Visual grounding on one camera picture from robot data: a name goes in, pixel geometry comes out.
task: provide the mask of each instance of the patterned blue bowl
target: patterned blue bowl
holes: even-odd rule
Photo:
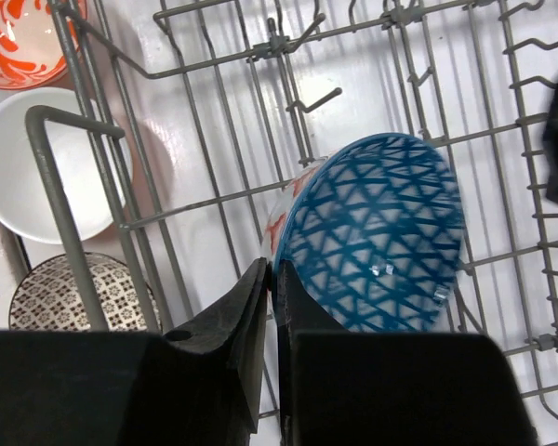
[[[308,294],[355,332],[428,331],[455,285],[464,219],[437,151],[401,134],[361,139],[306,184],[277,246]]]

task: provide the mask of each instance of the gray wire rack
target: gray wire rack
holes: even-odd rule
[[[318,99],[311,105],[304,104],[299,95],[299,86],[296,75],[294,74],[291,55],[298,51],[301,47],[307,46],[316,41],[321,41],[323,39],[328,39],[345,33],[356,33],[364,29],[377,28],[381,29],[383,33],[388,34],[392,60],[395,64],[394,68],[397,75],[397,82],[401,87],[401,100],[404,104],[405,121],[409,133],[414,134],[419,132],[435,147],[444,148],[448,154],[448,159],[453,171],[456,171],[455,156],[453,152],[453,146],[455,144],[473,141],[478,138],[489,138],[490,146],[494,155],[496,176],[498,177],[499,185],[501,187],[500,194],[504,208],[504,220],[506,222],[506,230],[508,231],[511,250],[503,255],[476,259],[473,254],[473,247],[470,238],[466,237],[465,245],[467,261],[462,264],[462,270],[464,271],[464,274],[467,274],[467,276],[471,278],[477,301],[477,315],[474,311],[470,310],[462,292],[457,289],[454,299],[456,305],[454,307],[450,306],[447,308],[446,316],[449,321],[450,330],[488,333],[487,320],[483,308],[483,292],[481,290],[480,281],[478,280],[478,275],[475,271],[478,267],[484,265],[493,265],[496,262],[507,259],[510,260],[513,265],[513,274],[515,276],[516,286],[518,287],[518,293],[523,304],[522,319],[525,324],[526,340],[523,346],[509,349],[505,352],[505,355],[509,359],[514,355],[521,353],[527,353],[529,355],[537,387],[524,393],[523,396],[525,398],[537,397],[544,409],[553,418],[558,420],[558,412],[552,408],[547,400],[549,394],[552,392],[558,392],[558,385],[548,387],[544,386],[538,356],[541,352],[552,349],[555,349],[558,353],[558,291],[556,285],[556,281],[558,280],[558,270],[554,268],[551,262],[551,252],[558,249],[558,240],[551,241],[547,234],[547,223],[551,220],[558,220],[558,213],[544,212],[540,191],[545,189],[545,185],[541,185],[539,183],[536,165],[534,163],[535,157],[540,156],[542,152],[541,150],[536,149],[536,143],[529,132],[529,127],[531,125],[536,125],[545,121],[546,114],[527,114],[523,92],[523,87],[529,84],[540,83],[548,88],[554,88],[554,83],[542,76],[533,76],[523,79],[519,73],[516,58],[517,51],[524,46],[537,46],[542,50],[548,51],[558,47],[558,42],[548,44],[534,38],[516,42],[513,38],[513,30],[511,26],[511,17],[513,15],[524,9],[530,13],[535,12],[550,1],[552,0],[538,0],[535,2],[527,1],[518,6],[509,8],[507,0],[453,0],[429,7],[424,6],[423,0],[411,0],[408,5],[402,5],[401,0],[384,0],[382,15],[373,20],[358,22],[356,21],[356,8],[359,7],[359,5],[356,5],[356,0],[352,0],[349,3],[344,3],[342,11],[343,14],[347,14],[349,25],[321,31],[320,25],[323,24],[326,19],[325,14],[321,12],[324,2],[321,0],[314,0],[314,12],[313,17],[311,17],[310,26],[308,26],[300,37],[290,39],[284,33],[283,2],[281,0],[274,0],[274,17],[266,19],[269,40],[252,45],[248,36],[240,0],[202,0],[194,1],[193,3],[188,3],[180,7],[167,7],[166,0],[160,0],[161,10],[153,15],[153,21],[156,26],[159,27],[161,32],[167,36],[168,42],[175,52],[178,66],[162,72],[147,72],[140,64],[131,59],[113,42],[110,24],[108,22],[108,18],[106,17],[106,9],[102,0],[95,0],[97,21],[100,24],[100,29],[82,19],[75,0],[49,0],[49,4],[53,11],[56,31],[68,63],[69,72],[73,80],[82,116],[48,107],[35,107],[28,113],[27,130],[30,136],[30,141],[32,142],[33,152],[36,156],[36,161],[38,163],[42,179],[46,185],[47,196],[60,230],[62,242],[71,262],[73,273],[78,283],[83,303],[86,307],[91,327],[96,330],[104,330],[107,329],[107,323],[103,311],[100,308],[98,295],[85,261],[83,246],[79,240],[77,230],[73,223],[71,210],[67,203],[58,169],[49,146],[45,121],[72,125],[87,130],[96,163],[102,178],[103,187],[105,189],[109,205],[112,209],[113,221],[117,227],[123,253],[138,292],[140,307],[145,315],[145,321],[151,330],[157,330],[157,322],[147,295],[147,287],[143,279],[140,259],[144,265],[144,270],[147,276],[146,279],[153,289],[155,302],[159,307],[159,312],[162,318],[163,328],[164,330],[168,330],[172,328],[170,311],[166,302],[164,286],[162,285],[162,281],[153,258],[153,249],[150,245],[145,227],[152,224],[158,225],[164,246],[166,248],[168,261],[173,269],[179,295],[182,299],[184,307],[186,308],[187,316],[191,317],[193,315],[193,308],[188,297],[182,272],[180,271],[177,253],[174,248],[170,235],[170,229],[166,220],[170,217],[204,206],[217,206],[225,238],[231,253],[231,267],[235,270],[236,276],[239,276],[241,271],[235,252],[233,237],[228,224],[228,218],[226,217],[224,204],[228,201],[246,198],[248,201],[249,211],[254,221],[257,236],[259,240],[261,240],[263,232],[259,223],[259,212],[253,197],[256,194],[263,193],[267,190],[280,189],[288,182],[288,178],[286,178],[286,174],[279,162],[276,135],[273,134],[271,126],[272,118],[268,113],[267,104],[265,104],[265,99],[261,90],[257,62],[261,59],[270,59],[273,63],[273,67],[275,69],[274,74],[278,76],[282,87],[282,93],[285,95],[285,101],[287,104],[285,112],[288,114],[289,123],[292,125],[291,130],[293,131],[293,135],[295,136],[297,143],[299,162],[302,166],[305,166],[314,159],[311,135],[307,127],[307,114],[313,112],[319,107],[322,107],[329,100],[341,94],[341,89],[335,88],[332,91],[327,92],[324,97]],[[218,57],[216,54],[216,48],[209,37],[203,11],[205,8],[221,4],[231,4],[235,8],[235,17],[238,20],[239,30],[241,32],[245,49],[235,54]],[[505,37],[506,49],[504,50],[504,57],[507,60],[508,68],[511,73],[512,84],[510,85],[510,89],[513,91],[518,114],[514,122],[510,122],[507,125],[502,126],[495,126],[494,124],[494,119],[492,117],[492,100],[488,95],[483,56],[485,50],[481,47],[475,17],[476,9],[481,7],[497,9],[499,26],[502,28]],[[479,72],[479,85],[481,87],[480,91],[476,91],[475,94],[480,97],[484,105],[487,122],[486,130],[476,133],[468,133],[460,137],[451,137],[447,127],[447,110],[445,109],[443,101],[443,86],[439,81],[438,67],[436,66],[432,50],[431,29],[428,24],[429,17],[432,13],[444,11],[450,8],[460,8],[467,14],[467,20],[469,21],[471,27],[474,50],[472,59],[473,63],[475,63],[477,67],[477,71]],[[188,12],[198,14],[202,36],[206,41],[206,48],[209,53],[209,59],[191,64],[187,64],[184,60],[180,44],[177,42],[174,33],[172,32],[171,23],[171,19],[174,16]],[[67,26],[67,20],[70,20],[73,23],[76,30],[79,45],[78,52],[75,49],[71,31]],[[423,36],[422,38],[428,61],[428,68],[425,72],[416,71],[414,54],[412,52],[412,46],[409,38],[409,30],[415,31],[418,28],[421,29],[421,35]],[[126,111],[130,135],[126,135],[124,130],[115,126],[113,123],[110,105],[108,104],[106,92],[104,91],[103,84],[100,80],[100,73],[96,64],[94,50],[89,43],[89,36],[92,36],[98,44],[102,45],[109,52],[115,84]],[[262,117],[264,132],[268,139],[267,142],[270,156],[272,157],[273,164],[276,169],[276,177],[278,178],[276,182],[261,187],[250,187],[250,180],[246,174],[243,153],[238,137],[236,136],[232,111],[226,94],[225,80],[219,68],[220,65],[233,61],[245,61],[249,65],[249,82],[252,83],[254,90],[256,91],[259,113]],[[126,64],[146,79],[155,80],[169,76],[181,77],[181,81],[187,93],[187,105],[190,107],[192,112],[193,124],[206,162],[206,170],[215,194],[214,198],[199,203],[184,205],[175,209],[164,209],[155,186],[153,172],[146,154],[145,144],[143,143],[139,124],[135,116],[134,106],[128,92],[125,76],[123,75],[122,64]],[[211,162],[209,148],[205,138],[205,131],[201,124],[199,112],[196,108],[193,87],[191,85],[191,73],[205,68],[211,68],[214,70],[215,86],[219,91],[223,113],[230,130],[229,137],[231,139],[234,155],[239,167],[240,177],[244,185],[244,190],[227,195],[221,195],[219,191],[216,173]],[[404,68],[405,71],[409,73],[407,78],[404,78]],[[422,85],[426,83],[432,84],[432,91],[435,95],[437,104],[436,113],[440,119],[443,130],[440,135],[432,135],[428,128],[429,126],[426,118],[427,113],[424,110],[424,98],[422,96],[422,91],[420,91]],[[404,85],[407,84],[411,85],[411,97],[407,95],[406,89],[404,88]],[[95,100],[97,101],[103,122],[96,118],[96,114],[91,106],[90,92],[94,92]],[[414,114],[418,118],[419,128],[414,128],[416,127],[414,119],[412,118],[412,115]],[[523,161],[526,163],[529,174],[530,185],[528,189],[531,192],[531,197],[536,210],[534,219],[537,221],[538,225],[539,242],[526,248],[519,247],[517,243],[514,224],[512,221],[511,206],[509,204],[509,191],[505,186],[504,168],[499,157],[500,147],[498,146],[499,143],[497,136],[512,130],[518,130],[520,132],[521,139],[525,146]],[[104,147],[100,138],[101,135],[108,137],[108,147]],[[139,155],[140,168],[147,179],[148,190],[153,202],[154,213],[152,215],[145,216],[140,213],[137,198],[135,196],[135,192],[133,191],[131,177],[126,170],[125,161],[122,156],[119,144],[121,138],[132,138],[134,140]],[[112,151],[113,153],[114,166],[110,166],[107,161],[107,150]],[[126,197],[126,207],[129,219],[126,219],[125,217],[123,206],[116,192],[113,171],[115,171],[120,177],[121,187]],[[543,257],[543,264],[545,267],[543,274],[547,279],[549,289],[548,300],[553,314],[553,321],[551,321],[549,331],[545,334],[536,334],[532,328],[531,316],[526,303],[527,296],[525,290],[525,277],[520,264],[520,258],[522,256],[533,253],[540,253]],[[274,416],[278,411],[276,397],[273,394],[269,373],[266,367],[264,372],[266,384],[269,386],[269,390],[272,395],[273,410],[267,413],[262,413],[260,415],[261,418]]]

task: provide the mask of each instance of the bowl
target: bowl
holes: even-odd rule
[[[147,330],[128,267],[115,258],[87,253],[86,262],[110,330]],[[153,293],[149,298],[159,320]],[[35,267],[20,283],[8,313],[11,330],[86,331],[90,329],[73,270],[65,255]]]
[[[33,105],[80,113],[74,92],[54,87],[20,92],[0,104],[0,221],[21,236],[59,244],[60,234],[25,129],[25,113]],[[97,104],[93,108],[99,116]],[[46,129],[79,236],[91,238],[110,226],[113,218],[87,133],[50,122]],[[106,138],[102,140],[108,148]],[[124,139],[120,142],[132,175],[130,150]],[[108,158],[113,165],[109,149]],[[125,204],[115,172],[114,179]]]
[[[78,0],[86,17],[86,2]],[[66,73],[47,0],[0,0],[0,88],[46,85]]]
[[[292,183],[263,239],[273,276],[291,261],[308,294],[351,331],[430,330],[455,285],[464,233],[457,182],[438,152],[375,135]]]

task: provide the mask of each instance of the orange bowl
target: orange bowl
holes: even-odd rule
[[[85,18],[86,1],[78,4]],[[0,88],[34,88],[65,73],[66,61],[47,0],[0,0]]]

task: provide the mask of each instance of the black and white patterned bowl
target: black and white patterned bowl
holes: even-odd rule
[[[130,271],[118,260],[86,254],[110,330],[147,330]],[[153,293],[147,286],[155,316]],[[13,295],[8,315],[11,330],[85,331],[90,329],[73,271],[65,255],[34,268]]]

